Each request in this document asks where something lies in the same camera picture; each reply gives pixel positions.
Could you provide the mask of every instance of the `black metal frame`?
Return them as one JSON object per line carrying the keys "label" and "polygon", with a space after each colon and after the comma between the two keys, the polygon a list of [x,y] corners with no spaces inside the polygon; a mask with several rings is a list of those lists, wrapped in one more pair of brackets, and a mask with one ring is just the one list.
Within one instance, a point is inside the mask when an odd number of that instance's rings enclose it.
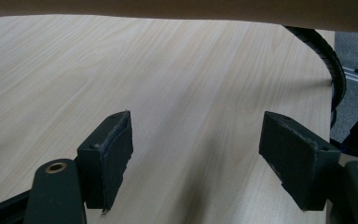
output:
{"label": "black metal frame", "polygon": [[358,161],[338,164],[342,152],[298,122],[266,112],[259,153],[301,210],[333,205],[332,220],[358,223]]}
{"label": "black metal frame", "polygon": [[0,223],[87,223],[84,202],[111,209],[132,152],[130,112],[109,116],[74,160],[40,166],[30,190],[0,203]]}

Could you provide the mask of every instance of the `light wood desk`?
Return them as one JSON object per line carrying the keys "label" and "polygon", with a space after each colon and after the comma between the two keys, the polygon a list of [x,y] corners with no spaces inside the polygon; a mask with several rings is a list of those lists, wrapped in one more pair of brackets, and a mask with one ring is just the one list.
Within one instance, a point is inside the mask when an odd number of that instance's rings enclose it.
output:
{"label": "light wood desk", "polygon": [[324,223],[257,151],[265,110],[327,139],[330,102],[322,61],[278,25],[1,18],[0,202],[129,109],[124,182],[107,215],[87,210],[89,223]]}

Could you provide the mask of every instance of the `bolt hole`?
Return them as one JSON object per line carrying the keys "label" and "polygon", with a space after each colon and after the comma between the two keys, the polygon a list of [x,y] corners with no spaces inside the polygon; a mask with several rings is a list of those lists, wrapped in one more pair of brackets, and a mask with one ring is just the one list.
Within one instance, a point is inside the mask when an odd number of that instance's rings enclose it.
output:
{"label": "bolt hole", "polygon": [[55,174],[63,171],[65,168],[66,168],[65,162],[56,162],[48,166],[48,168],[46,168],[46,173]]}

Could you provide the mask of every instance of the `wooden table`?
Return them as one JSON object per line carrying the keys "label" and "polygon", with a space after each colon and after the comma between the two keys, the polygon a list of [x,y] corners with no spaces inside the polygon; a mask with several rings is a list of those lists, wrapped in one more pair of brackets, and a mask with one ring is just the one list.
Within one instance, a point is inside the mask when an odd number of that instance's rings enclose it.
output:
{"label": "wooden table", "polygon": [[327,139],[330,102],[322,61],[278,25],[1,18],[0,202],[129,109],[124,182],[107,215],[87,210],[89,223],[324,223],[257,151],[264,111]]}

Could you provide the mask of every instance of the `gray floor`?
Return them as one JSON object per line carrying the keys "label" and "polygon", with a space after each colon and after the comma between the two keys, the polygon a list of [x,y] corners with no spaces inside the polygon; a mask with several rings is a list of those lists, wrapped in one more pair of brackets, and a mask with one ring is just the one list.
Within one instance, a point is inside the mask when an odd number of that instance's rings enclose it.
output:
{"label": "gray floor", "polygon": [[[335,49],[344,67],[358,69],[358,34],[336,33]],[[358,81],[347,79],[347,93],[337,108],[337,122],[331,137],[342,142],[358,120]]]}

